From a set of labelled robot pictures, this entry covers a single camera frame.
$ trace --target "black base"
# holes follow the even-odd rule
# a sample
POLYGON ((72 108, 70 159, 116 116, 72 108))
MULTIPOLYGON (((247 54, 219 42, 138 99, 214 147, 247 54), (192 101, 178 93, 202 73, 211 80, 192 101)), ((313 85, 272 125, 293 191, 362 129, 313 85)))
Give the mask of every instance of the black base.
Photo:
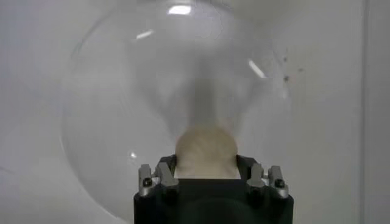
MULTIPOLYGON (((171 172, 175 156, 164 157, 171 172)), ((247 193, 246 181, 255 160, 237 156, 241 180, 179 179, 179 193, 162 193, 157 186, 150 197, 134 196, 135 224, 292 224, 291 196, 272 196, 270 187, 264 192, 247 193)))

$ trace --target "glass dome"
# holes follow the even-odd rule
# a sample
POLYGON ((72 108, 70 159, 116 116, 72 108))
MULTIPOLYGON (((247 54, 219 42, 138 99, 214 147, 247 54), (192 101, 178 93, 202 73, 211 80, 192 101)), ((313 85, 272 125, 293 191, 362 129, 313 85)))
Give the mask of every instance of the glass dome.
POLYGON ((268 31, 245 15, 210 1, 130 1, 72 54, 62 142, 92 198, 132 223, 138 168, 174 154, 188 127, 218 125, 263 162, 264 149, 285 147, 288 101, 268 31))

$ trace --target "metal clamp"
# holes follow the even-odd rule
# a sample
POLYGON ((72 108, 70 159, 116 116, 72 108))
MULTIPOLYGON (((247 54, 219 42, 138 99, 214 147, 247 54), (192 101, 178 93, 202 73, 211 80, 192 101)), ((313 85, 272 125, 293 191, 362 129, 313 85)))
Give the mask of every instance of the metal clamp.
POLYGON ((264 169, 261 164, 255 163, 251 167, 251 177, 246 181, 248 193, 254 197, 264 194, 265 183, 262 180, 264 169))
POLYGON ((276 192, 278 198, 288 197, 288 185, 283 180, 280 166, 271 166, 268 170, 269 186, 276 192))
POLYGON ((141 197, 150 195, 156 186, 156 179, 152 177, 152 169, 149 165, 141 165, 138 169, 138 192, 141 197))

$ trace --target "dark spot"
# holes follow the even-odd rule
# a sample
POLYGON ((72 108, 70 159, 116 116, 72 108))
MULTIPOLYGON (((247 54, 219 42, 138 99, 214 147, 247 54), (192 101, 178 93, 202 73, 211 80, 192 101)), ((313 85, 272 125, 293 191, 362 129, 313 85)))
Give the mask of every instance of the dark spot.
POLYGON ((275 180, 275 187, 277 188, 284 188, 285 182, 282 179, 276 179, 275 180))
POLYGON ((147 178, 144 179, 142 184, 143 184, 144 187, 150 187, 150 186, 153 185, 153 181, 152 181, 152 179, 150 177, 147 177, 147 178))

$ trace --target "white wall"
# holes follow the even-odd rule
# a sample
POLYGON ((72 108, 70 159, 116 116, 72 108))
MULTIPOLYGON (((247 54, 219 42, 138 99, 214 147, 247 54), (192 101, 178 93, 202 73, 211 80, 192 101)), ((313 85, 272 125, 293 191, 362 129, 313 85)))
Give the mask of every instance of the white wall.
POLYGON ((362 1, 310 0, 275 35, 292 102, 282 164, 296 223, 359 223, 362 1))
POLYGON ((364 223, 390 221, 390 1, 368 0, 364 84, 364 223))

